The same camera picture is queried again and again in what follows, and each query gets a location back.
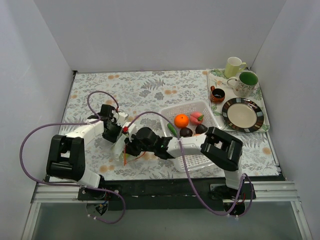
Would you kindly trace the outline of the clear zip top bag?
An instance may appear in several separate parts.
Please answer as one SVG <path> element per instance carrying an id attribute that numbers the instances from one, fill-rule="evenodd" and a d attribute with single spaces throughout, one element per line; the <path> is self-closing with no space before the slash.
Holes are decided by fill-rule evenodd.
<path id="1" fill-rule="evenodd" d="M 112 158 L 115 161 L 122 162 L 124 166 L 132 161 L 139 159 L 141 156 L 145 154 L 145 152 L 143 152 L 143 153 L 139 153 L 138 156 L 131 155 L 130 158 L 124 158 L 124 154 L 128 154 L 126 150 L 126 146 L 129 144 L 129 142 L 133 140 L 132 135 L 130 136 L 124 135 L 121 129 L 117 141 L 113 144 L 111 148 Z"/>

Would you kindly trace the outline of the fake orange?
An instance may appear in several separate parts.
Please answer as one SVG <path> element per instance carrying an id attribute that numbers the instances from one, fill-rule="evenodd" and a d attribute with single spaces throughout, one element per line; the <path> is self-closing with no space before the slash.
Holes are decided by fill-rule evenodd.
<path id="1" fill-rule="evenodd" d="M 174 125 L 179 128 L 186 128 L 189 124 L 189 117 L 185 114 L 178 114 L 174 118 Z"/>

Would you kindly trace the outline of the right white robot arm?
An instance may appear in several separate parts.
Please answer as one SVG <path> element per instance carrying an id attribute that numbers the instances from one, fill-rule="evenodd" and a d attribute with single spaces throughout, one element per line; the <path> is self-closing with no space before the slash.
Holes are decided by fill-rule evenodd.
<path id="1" fill-rule="evenodd" d="M 241 156 L 243 142 L 216 127 L 207 132 L 190 137 L 160 137 L 149 127 L 139 129 L 124 140 L 125 152 L 139 156 L 142 152 L 152 152 L 162 160 L 187 156 L 205 156 L 224 171 L 227 195 L 237 199 L 245 192 L 241 183 Z"/>

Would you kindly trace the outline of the fake dark plum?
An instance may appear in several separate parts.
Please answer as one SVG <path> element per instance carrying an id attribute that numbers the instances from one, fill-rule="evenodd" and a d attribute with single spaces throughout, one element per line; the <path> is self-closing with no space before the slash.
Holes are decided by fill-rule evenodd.
<path id="1" fill-rule="evenodd" d="M 192 137 L 193 131 L 188 127 L 183 127 L 180 129 L 179 134 L 183 138 Z"/>
<path id="2" fill-rule="evenodd" d="M 197 127 L 195 128 L 195 133 L 196 134 L 203 134 L 203 133 L 206 133 L 208 130 L 208 128 L 203 125 L 203 124 L 199 124 L 197 125 Z"/>

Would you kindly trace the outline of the fake green vegetable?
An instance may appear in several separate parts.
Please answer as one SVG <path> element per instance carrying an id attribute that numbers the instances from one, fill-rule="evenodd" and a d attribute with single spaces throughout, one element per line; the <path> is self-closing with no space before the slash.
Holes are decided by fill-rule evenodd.
<path id="1" fill-rule="evenodd" d="M 177 137 L 177 131 L 176 129 L 174 128 L 174 126 L 170 123 L 168 123 L 167 125 L 167 128 L 168 130 L 170 131 L 170 133 L 174 136 L 174 137 Z"/>

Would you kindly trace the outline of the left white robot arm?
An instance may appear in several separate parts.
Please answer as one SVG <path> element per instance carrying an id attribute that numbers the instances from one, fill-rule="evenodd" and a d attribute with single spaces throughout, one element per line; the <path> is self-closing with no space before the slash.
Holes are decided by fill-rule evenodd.
<path id="1" fill-rule="evenodd" d="M 85 125 L 66 135 L 53 136 L 46 174 L 90 187 L 89 194 L 95 200 L 103 199 L 107 193 L 106 187 L 100 183 L 103 177 L 86 166 L 85 146 L 99 135 L 114 144 L 127 119 L 127 113 L 103 104 L 97 115 L 87 118 Z"/>

